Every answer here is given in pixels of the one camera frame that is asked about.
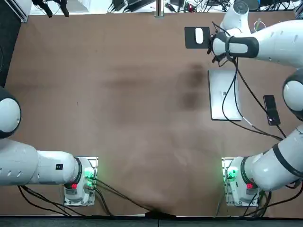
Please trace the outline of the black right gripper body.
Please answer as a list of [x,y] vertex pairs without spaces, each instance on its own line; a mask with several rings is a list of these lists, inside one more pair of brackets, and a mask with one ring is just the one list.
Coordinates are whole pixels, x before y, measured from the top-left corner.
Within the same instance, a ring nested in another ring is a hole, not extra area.
[[226,57],[225,53],[222,54],[215,54],[214,53],[214,49],[213,49],[213,42],[215,39],[215,35],[210,35],[210,39],[209,39],[209,46],[208,46],[208,51],[207,54],[212,53],[213,54],[213,59],[212,59],[212,63],[218,62],[218,65],[221,66],[220,62]]

